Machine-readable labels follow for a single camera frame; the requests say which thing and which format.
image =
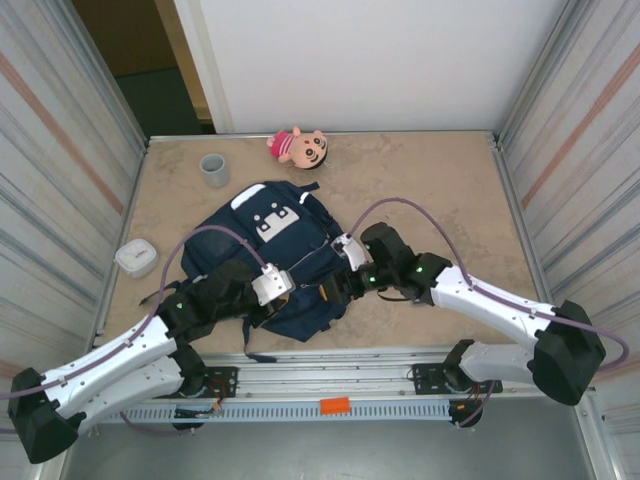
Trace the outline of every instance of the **doll head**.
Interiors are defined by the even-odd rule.
[[[298,168],[311,170],[318,168],[327,158],[327,139],[320,130],[313,133],[301,133],[298,127],[293,129],[293,139],[286,152],[278,156],[280,163],[292,160]]]

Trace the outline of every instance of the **beige table surface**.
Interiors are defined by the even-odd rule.
[[[399,133],[329,136],[327,165],[303,171],[271,157],[265,138],[187,140],[153,143],[149,148],[129,239],[156,247],[160,265],[174,245],[197,224],[245,187],[263,180],[313,181],[322,201],[344,230],[374,201],[403,196],[441,222],[461,251],[469,271],[516,294],[535,298],[502,185],[483,133]],[[231,181],[221,189],[205,184],[200,158],[222,154]],[[385,221],[415,252],[453,258],[434,228],[411,207],[391,204],[374,211],[364,227]],[[161,267],[142,279],[120,272],[105,336],[111,339],[141,320],[139,300],[157,290]],[[179,257],[169,280],[185,278]],[[461,338],[504,342],[505,337],[456,312],[392,304],[369,294],[352,303],[333,328],[307,343],[255,330],[251,351],[453,345]],[[241,321],[220,322],[212,335],[194,342],[200,353],[241,352]]]

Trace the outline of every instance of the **orange tag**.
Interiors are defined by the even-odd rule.
[[[326,398],[320,400],[321,415],[336,415],[338,413],[350,413],[351,402],[349,397]]]

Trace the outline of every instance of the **stuffed toy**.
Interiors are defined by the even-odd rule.
[[[280,163],[293,160],[296,167],[305,170],[318,168],[327,158],[327,139],[320,130],[301,133],[293,127],[293,133],[281,131],[269,138],[267,146]]]

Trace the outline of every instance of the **gray cup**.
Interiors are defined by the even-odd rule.
[[[200,160],[200,170],[204,178],[212,187],[220,188],[229,183],[229,167],[222,155],[210,153]]]

